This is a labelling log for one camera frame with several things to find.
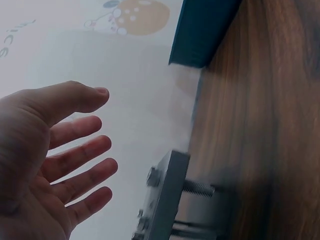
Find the hand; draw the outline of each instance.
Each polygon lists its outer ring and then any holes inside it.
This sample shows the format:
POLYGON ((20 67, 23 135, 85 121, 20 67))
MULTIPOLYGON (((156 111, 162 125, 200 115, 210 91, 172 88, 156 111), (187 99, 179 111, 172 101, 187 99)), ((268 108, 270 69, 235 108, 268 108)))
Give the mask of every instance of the hand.
POLYGON ((105 88, 66 82, 0 100, 1 240, 67 240, 79 223, 109 202, 112 192, 102 187, 65 207, 117 171, 111 158, 51 184, 109 150, 107 136, 46 157, 50 149, 97 132, 102 123, 96 116, 59 122, 74 112, 93 112, 108 98, 105 88))

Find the wooden table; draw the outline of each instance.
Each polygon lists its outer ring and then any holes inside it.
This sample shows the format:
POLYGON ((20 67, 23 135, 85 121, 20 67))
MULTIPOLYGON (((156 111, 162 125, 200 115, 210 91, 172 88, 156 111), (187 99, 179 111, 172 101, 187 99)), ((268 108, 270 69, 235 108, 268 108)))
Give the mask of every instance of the wooden table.
POLYGON ((232 240, 320 239, 319 0, 243 0, 204 71, 189 152, 188 176, 232 204, 184 195, 178 218, 228 218, 232 240))

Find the teal box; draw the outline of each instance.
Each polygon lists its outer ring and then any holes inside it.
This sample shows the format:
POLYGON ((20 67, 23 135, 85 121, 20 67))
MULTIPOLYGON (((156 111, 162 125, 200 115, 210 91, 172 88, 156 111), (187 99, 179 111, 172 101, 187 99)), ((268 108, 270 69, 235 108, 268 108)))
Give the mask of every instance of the teal box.
POLYGON ((207 66, 242 0, 184 0, 169 64, 207 66))

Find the metal plate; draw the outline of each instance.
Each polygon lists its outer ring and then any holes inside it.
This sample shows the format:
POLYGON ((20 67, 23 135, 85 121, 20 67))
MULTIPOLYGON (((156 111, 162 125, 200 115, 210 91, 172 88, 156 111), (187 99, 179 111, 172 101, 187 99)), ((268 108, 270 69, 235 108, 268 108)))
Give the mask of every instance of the metal plate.
POLYGON ((148 187, 142 217, 147 227, 137 231, 143 240, 168 240, 183 190, 190 156, 169 152, 156 166, 160 179, 156 187, 148 187))

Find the metal bracket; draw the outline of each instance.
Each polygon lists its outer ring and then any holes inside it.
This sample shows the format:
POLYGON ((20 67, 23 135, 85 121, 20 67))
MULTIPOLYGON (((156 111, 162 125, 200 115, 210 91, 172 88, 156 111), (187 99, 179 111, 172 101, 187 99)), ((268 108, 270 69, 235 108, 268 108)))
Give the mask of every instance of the metal bracket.
POLYGON ((208 228, 197 223, 175 221, 183 191, 203 197, 212 197, 216 191, 211 185, 186 179, 189 160, 188 154, 173 150, 150 169, 146 180, 148 191, 144 208, 139 210, 139 222, 132 240, 169 240, 171 235, 190 239, 217 239, 214 231, 203 233, 174 228, 174 224, 208 228))

